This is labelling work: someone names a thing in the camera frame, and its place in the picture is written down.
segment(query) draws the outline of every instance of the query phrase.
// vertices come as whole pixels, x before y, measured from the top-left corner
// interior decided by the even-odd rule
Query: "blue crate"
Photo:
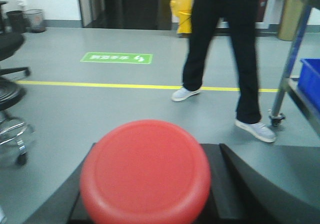
[[[320,111],[320,59],[301,59],[298,88]]]

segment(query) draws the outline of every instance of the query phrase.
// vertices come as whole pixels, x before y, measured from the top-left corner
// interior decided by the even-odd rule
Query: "red round cushion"
[[[199,143],[159,120],[114,129],[94,145],[81,172],[81,196],[97,224],[192,223],[211,182]]]

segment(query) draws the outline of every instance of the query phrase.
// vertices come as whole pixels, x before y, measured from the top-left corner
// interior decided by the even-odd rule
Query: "gold planter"
[[[301,0],[284,0],[283,7],[278,38],[292,41],[295,37],[304,5]]]

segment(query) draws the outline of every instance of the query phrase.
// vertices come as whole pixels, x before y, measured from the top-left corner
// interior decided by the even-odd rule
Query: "gray floor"
[[[10,112],[36,129],[36,145],[30,149],[27,165],[0,167],[0,205],[9,224],[26,220],[67,179],[94,142],[130,121],[175,123],[200,143],[229,145],[248,163],[257,162],[254,150],[261,145],[320,146],[318,136],[288,96],[281,108],[287,118],[273,128],[278,137],[274,145],[234,126],[236,91],[203,90],[186,101],[172,102],[187,51],[187,40],[177,38],[173,31],[48,28],[25,37],[22,48],[1,62],[2,68],[30,66],[32,74],[22,82],[27,94]],[[269,125],[267,111],[273,105],[273,89],[278,87],[291,42],[269,34],[259,37],[257,44],[261,88],[270,89],[260,95],[263,121]],[[318,58],[319,45],[319,34],[306,34],[298,59]],[[205,87],[237,87],[229,46],[226,36],[213,42]],[[153,54],[153,61],[149,65],[80,62],[87,52]],[[300,67],[297,62],[294,74],[299,74]],[[9,77],[19,79],[23,74]],[[69,86],[70,82],[81,84]],[[88,83],[113,86],[88,87]],[[148,89],[146,85],[160,87]]]

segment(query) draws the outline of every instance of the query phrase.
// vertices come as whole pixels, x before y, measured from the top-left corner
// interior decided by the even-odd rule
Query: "white sneaker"
[[[256,124],[246,124],[239,120],[235,121],[236,126],[250,132],[255,138],[262,140],[267,143],[275,142],[275,134],[266,127],[262,122],[258,122]]]
[[[198,93],[200,93],[200,89],[195,90],[195,91],[189,91],[185,87],[181,87],[179,90],[175,91],[172,94],[171,99],[173,101],[182,101],[182,100],[185,100],[188,97],[190,97],[192,95],[196,95]]]

